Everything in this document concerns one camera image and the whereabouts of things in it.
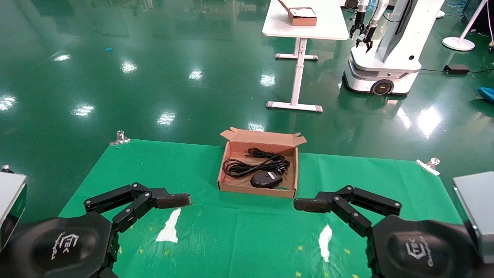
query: green mat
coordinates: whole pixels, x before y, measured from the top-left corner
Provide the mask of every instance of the green mat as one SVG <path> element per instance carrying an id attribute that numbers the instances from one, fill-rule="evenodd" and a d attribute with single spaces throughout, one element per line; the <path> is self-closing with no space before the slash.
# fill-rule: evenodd
<path id="1" fill-rule="evenodd" d="M 156 242 L 173 209 L 151 210 L 121 234 L 114 266 L 120 278 L 371 276 L 366 240 L 334 214 L 296 211 L 291 199 L 219 191 L 222 155 L 217 146 L 144 140 L 108 147 L 60 216 L 82 215 L 85 199 L 132 182 L 190 193 L 193 204 L 175 226 L 177 243 Z M 299 164 L 297 197 L 353 185 L 400 201 L 404 219 L 460 223 L 441 180 L 412 161 L 301 153 Z M 373 223 L 382 219 L 363 213 Z M 318 244 L 327 224 L 329 262 Z"/>

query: black robotic gripper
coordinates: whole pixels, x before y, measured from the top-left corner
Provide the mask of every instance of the black robotic gripper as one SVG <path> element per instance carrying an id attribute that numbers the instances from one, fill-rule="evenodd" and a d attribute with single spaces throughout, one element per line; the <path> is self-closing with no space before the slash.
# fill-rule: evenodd
<path id="1" fill-rule="evenodd" d="M 350 203 L 385 218 L 372 227 Z M 372 278 L 494 278 L 494 264 L 484 264 L 478 255 L 469 222 L 403 220 L 398 217 L 400 202 L 350 185 L 337 192 L 319 192 L 314 199 L 297 198 L 294 206 L 307 212 L 334 212 L 366 237 Z"/>
<path id="2" fill-rule="evenodd" d="M 110 222 L 100 214 L 126 206 Z M 113 273 L 124 232 L 150 209 L 182 207 L 190 195 L 133 183 L 84 201 L 86 214 L 18 225 L 0 252 L 0 278 L 118 278 Z"/>

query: table foot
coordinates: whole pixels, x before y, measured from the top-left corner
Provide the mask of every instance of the table foot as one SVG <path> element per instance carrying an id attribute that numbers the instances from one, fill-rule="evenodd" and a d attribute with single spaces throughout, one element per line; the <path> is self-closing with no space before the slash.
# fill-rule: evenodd
<path id="1" fill-rule="evenodd" d="M 298 55 L 295 54 L 283 54 L 283 53 L 276 53 L 275 58 L 277 59 L 297 59 Z M 304 55 L 304 60 L 314 60 L 317 61 L 319 58 L 316 55 Z"/>
<path id="2" fill-rule="evenodd" d="M 292 105 L 287 102 L 277 102 L 277 101 L 268 101 L 266 104 L 268 108 L 284 108 L 284 109 L 296 109 L 296 110 L 305 110 L 305 111 L 314 111 L 314 112 L 322 112 L 323 107 L 320 105 L 309 105 L 309 104 L 297 104 Z"/>

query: white table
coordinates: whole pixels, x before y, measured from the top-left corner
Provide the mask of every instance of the white table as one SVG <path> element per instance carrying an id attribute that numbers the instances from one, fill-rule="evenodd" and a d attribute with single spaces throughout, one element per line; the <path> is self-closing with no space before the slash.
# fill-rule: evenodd
<path id="1" fill-rule="evenodd" d="M 305 0 L 304 5 L 313 9 L 317 16 L 316 26 L 292 26 L 288 19 L 288 12 L 283 8 L 278 0 L 271 0 L 266 21 L 262 28 L 262 34 L 271 37 L 296 38 L 294 54 L 276 54 L 276 58 L 297 59 L 295 67 L 295 78 L 293 81 L 293 91 L 291 103 L 268 101 L 267 107 L 298 109 L 307 111 L 322 112 L 320 105 L 299 104 L 300 84 L 302 83 L 302 72 L 304 60 L 317 60 L 317 56 L 305 55 L 307 39 L 320 40 L 346 40 L 348 39 L 348 29 L 346 28 L 343 14 L 338 0 Z"/>

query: open cardboard box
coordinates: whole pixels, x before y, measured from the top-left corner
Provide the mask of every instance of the open cardboard box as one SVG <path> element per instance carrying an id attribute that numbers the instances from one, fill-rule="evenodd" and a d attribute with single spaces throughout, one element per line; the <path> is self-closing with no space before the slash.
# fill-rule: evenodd
<path id="1" fill-rule="evenodd" d="M 221 133 L 229 141 L 226 143 L 225 153 L 221 161 L 218 187 L 221 191 L 239 192 L 247 194 L 267 195 L 284 198 L 294 198 L 298 181 L 298 149 L 297 146 L 307 142 L 304 137 L 297 134 L 282 134 L 262 131 L 241 130 L 230 128 Z M 265 159 L 246 157 L 249 148 L 258 148 L 263 151 L 274 152 L 283 155 L 290 167 L 282 174 L 283 181 L 275 188 L 257 188 L 250 184 L 250 179 L 255 174 L 241 178 L 232 178 L 223 171 L 223 162 L 233 158 L 249 164 L 259 164 Z"/>
<path id="2" fill-rule="evenodd" d="M 291 9 L 310 9 L 312 10 L 311 7 L 305 7 L 303 6 L 302 2 L 299 1 L 294 1 L 294 0 L 278 0 L 283 8 L 287 10 L 288 12 L 288 18 L 290 19 L 290 23 L 292 26 L 316 26 L 317 24 L 317 16 L 314 17 L 299 17 L 295 16 Z"/>

